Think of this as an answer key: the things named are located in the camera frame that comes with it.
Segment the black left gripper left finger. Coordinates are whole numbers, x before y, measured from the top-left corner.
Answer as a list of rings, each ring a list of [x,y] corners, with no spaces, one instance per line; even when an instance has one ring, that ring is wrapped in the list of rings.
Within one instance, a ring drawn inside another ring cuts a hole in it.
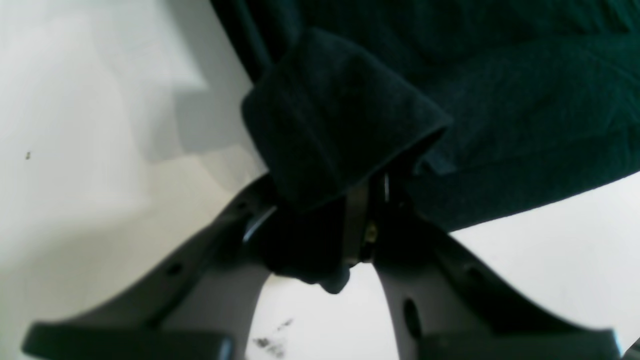
[[[242,360],[270,276],[258,232],[276,198],[271,178],[258,178],[125,291],[77,316],[34,322],[23,353],[42,360]]]

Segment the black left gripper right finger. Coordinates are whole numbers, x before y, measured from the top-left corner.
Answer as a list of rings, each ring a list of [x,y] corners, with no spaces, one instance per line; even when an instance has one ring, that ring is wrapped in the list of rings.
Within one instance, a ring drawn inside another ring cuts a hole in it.
[[[376,223],[373,265],[401,360],[619,360],[614,332],[528,300],[412,210]]]

